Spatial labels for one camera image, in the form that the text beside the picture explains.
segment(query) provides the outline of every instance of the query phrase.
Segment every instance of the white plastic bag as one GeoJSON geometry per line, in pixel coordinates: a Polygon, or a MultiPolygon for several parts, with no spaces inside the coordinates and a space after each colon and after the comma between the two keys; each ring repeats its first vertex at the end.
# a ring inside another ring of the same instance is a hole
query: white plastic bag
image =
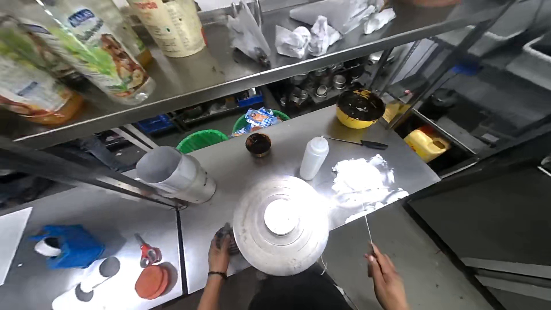
{"type": "Polygon", "coordinates": [[[328,25],[325,16],[318,16],[316,22],[310,29],[312,40],[308,45],[310,54],[319,56],[327,53],[327,49],[341,38],[341,34],[328,25]]]}
{"type": "Polygon", "coordinates": [[[276,25],[275,30],[277,53],[296,58],[304,57],[311,39],[310,31],[306,27],[300,26],[291,31],[276,25]]]}
{"type": "Polygon", "coordinates": [[[241,11],[236,18],[228,16],[228,29],[231,47],[236,47],[248,57],[258,60],[259,51],[270,56],[271,51],[268,42],[264,38],[260,27],[256,24],[249,7],[240,2],[241,11]]]}
{"type": "Polygon", "coordinates": [[[329,25],[346,34],[361,24],[375,7],[368,0],[322,0],[294,8],[291,18],[313,25],[319,15],[325,16],[329,25]]]}
{"type": "Polygon", "coordinates": [[[364,24],[364,33],[371,34],[373,31],[381,29],[388,22],[393,20],[396,17],[394,9],[384,9],[381,13],[373,14],[369,20],[364,24]]]}

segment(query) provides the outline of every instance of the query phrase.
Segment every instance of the green basket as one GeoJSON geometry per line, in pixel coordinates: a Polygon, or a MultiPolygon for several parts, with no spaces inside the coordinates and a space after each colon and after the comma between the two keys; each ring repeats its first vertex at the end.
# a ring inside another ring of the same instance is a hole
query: green basket
{"type": "MultiPolygon", "coordinates": [[[[287,116],[287,114],[281,112],[281,111],[278,111],[278,110],[272,110],[273,114],[275,116],[279,116],[279,118],[282,120],[282,121],[288,121],[290,120],[291,118],[287,116]]],[[[247,114],[243,114],[240,118],[237,119],[237,121],[235,122],[235,125],[234,125],[234,129],[231,131],[232,133],[236,132],[237,130],[240,130],[241,128],[247,126],[247,120],[245,119],[245,115],[247,114]]]]}
{"type": "Polygon", "coordinates": [[[196,151],[203,147],[226,141],[228,136],[214,129],[201,130],[185,137],[176,149],[184,154],[196,151]]]}

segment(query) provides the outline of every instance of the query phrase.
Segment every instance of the dark hand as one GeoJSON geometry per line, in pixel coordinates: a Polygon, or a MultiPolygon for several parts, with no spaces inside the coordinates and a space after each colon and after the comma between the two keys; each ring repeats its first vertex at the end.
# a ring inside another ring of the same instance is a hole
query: dark hand
{"type": "Polygon", "coordinates": [[[220,249],[216,246],[218,237],[216,235],[210,242],[208,251],[208,271],[227,272],[230,263],[230,236],[225,236],[220,242],[220,249]]]}
{"type": "Polygon", "coordinates": [[[375,296],[384,310],[409,310],[404,282],[396,272],[390,257],[373,244],[375,255],[365,254],[369,261],[369,276],[373,278],[375,296]]]}

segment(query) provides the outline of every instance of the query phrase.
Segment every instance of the tape roll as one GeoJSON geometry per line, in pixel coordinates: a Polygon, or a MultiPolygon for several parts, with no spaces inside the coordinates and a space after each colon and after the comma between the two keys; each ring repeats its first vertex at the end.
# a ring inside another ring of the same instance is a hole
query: tape roll
{"type": "Polygon", "coordinates": [[[54,256],[60,255],[61,254],[61,249],[53,247],[53,246],[47,244],[46,239],[48,239],[48,238],[51,238],[51,237],[46,237],[46,238],[38,241],[38,243],[35,245],[35,251],[38,254],[42,254],[42,255],[47,256],[47,257],[54,257],[54,256]]]}

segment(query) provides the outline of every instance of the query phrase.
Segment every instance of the red scissors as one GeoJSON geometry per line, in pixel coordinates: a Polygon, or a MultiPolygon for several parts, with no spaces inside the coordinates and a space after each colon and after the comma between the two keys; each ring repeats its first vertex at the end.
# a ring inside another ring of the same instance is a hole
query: red scissors
{"type": "Polygon", "coordinates": [[[161,250],[159,248],[153,248],[151,245],[145,243],[139,233],[135,233],[134,236],[138,243],[140,243],[139,248],[142,250],[142,258],[139,261],[140,267],[145,268],[161,261],[161,250]]]}

